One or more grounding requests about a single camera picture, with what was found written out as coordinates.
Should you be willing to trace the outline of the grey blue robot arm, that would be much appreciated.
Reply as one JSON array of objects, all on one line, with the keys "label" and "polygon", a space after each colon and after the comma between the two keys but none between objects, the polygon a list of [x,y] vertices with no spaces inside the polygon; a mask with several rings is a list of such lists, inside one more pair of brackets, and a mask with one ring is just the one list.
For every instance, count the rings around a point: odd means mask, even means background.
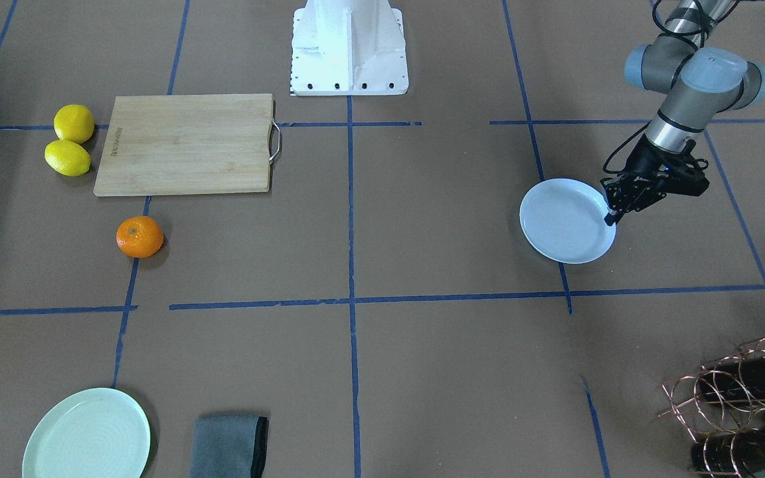
[{"label": "grey blue robot arm", "polygon": [[765,97],[765,67],[709,45],[715,27],[735,1],[680,1],[665,18],[652,19],[659,34],[626,59],[628,84],[665,94],[655,115],[629,136],[624,167],[603,165],[607,226],[649,208],[668,195],[698,197],[709,188],[708,163],[693,148],[714,116],[754,105]]}]

